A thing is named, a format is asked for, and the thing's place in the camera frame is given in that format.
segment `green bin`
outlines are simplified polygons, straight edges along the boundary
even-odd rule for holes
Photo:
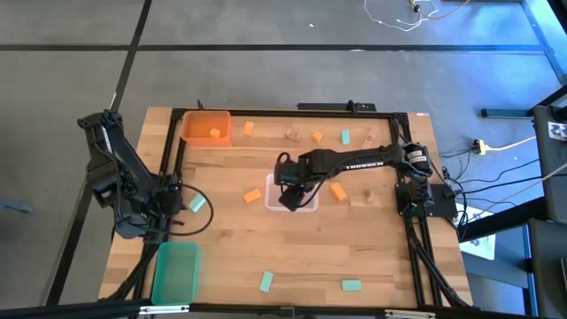
[[[151,303],[187,305],[197,297],[200,253],[197,243],[163,243],[153,278]]]

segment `wooden table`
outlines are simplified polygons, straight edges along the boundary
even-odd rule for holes
[[[152,172],[159,171],[171,108],[152,107],[145,117],[137,153]],[[440,167],[437,145],[427,114],[409,114],[412,137],[427,145]],[[271,212],[264,198],[246,204],[243,195],[255,188],[264,194],[266,177],[276,157],[289,152],[293,159],[314,148],[336,151],[360,149],[370,127],[377,127],[374,146],[391,143],[388,121],[375,119],[308,119],[300,117],[232,117],[232,147],[188,147],[183,179],[200,188],[214,204],[211,226],[194,237],[202,249],[198,298],[210,304],[296,305],[341,307],[415,307],[416,297],[408,258],[408,242],[397,214],[391,167],[352,171],[334,178],[348,198],[337,202],[329,184],[320,191],[313,213]],[[255,123],[252,137],[242,135],[246,121]],[[284,137],[287,128],[303,134],[300,142]],[[351,143],[342,145],[340,130],[349,129]],[[311,133],[323,133],[320,143]],[[174,143],[172,154],[175,154]],[[171,157],[170,167],[175,156]],[[437,176],[431,180],[439,183]],[[376,199],[367,203],[364,190]],[[188,202],[194,193],[184,192]],[[209,208],[194,214],[181,211],[174,226],[184,232],[200,228]],[[471,303],[467,277],[455,231],[444,219],[429,218],[435,261],[460,297]],[[99,296],[114,292],[139,260],[142,240],[115,236]],[[275,274],[269,293],[259,290],[265,270]],[[144,296],[150,295],[153,265],[148,268]],[[427,271],[422,265],[426,300],[431,303]],[[342,292],[341,280],[360,279],[361,292]]]

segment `concrete floor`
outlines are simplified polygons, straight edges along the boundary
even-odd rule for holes
[[[0,44],[126,44],[142,4],[0,0]],[[439,1],[442,12],[456,5]],[[386,23],[413,18],[404,1],[369,1],[369,8]],[[471,4],[451,19],[403,33],[369,21],[362,1],[346,0],[155,1],[142,43],[538,44],[518,4]],[[125,56],[0,52],[0,194],[37,210],[0,214],[0,254],[5,256],[0,308],[43,302],[88,159],[76,119],[108,107]],[[383,111],[429,113],[443,153],[466,148],[474,138],[498,146],[532,136],[529,121],[481,120],[479,110],[528,108],[558,87],[547,59],[536,53],[142,52],[120,112],[127,137],[136,144],[148,106],[195,106],[198,98],[209,108],[369,101]],[[472,157],[464,178],[493,177],[537,156],[530,142]],[[459,160],[443,163],[457,175]],[[537,168],[503,180],[536,175]],[[482,198],[496,200],[519,187],[487,191]],[[541,192],[536,188],[513,201]],[[62,302],[96,299],[111,227],[109,211],[91,204]]]

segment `orange plastic container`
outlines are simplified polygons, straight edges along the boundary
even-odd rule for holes
[[[211,137],[211,129],[219,137]],[[191,146],[230,146],[230,113],[228,111],[187,111],[183,115],[181,138]]]

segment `black metal stand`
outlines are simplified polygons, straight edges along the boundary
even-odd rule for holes
[[[530,200],[522,205],[509,208],[498,214],[484,217],[459,227],[458,231],[459,234],[461,234],[460,242],[467,242],[472,239],[492,235],[499,231],[525,225],[530,218],[542,221],[547,219],[545,198],[540,197]]]
[[[560,103],[566,97],[567,85],[563,85],[549,97],[544,98],[543,101],[536,104],[536,106],[550,106],[553,103]],[[482,109],[480,110],[480,114],[485,119],[530,119],[533,116],[532,109],[533,108],[529,110]]]

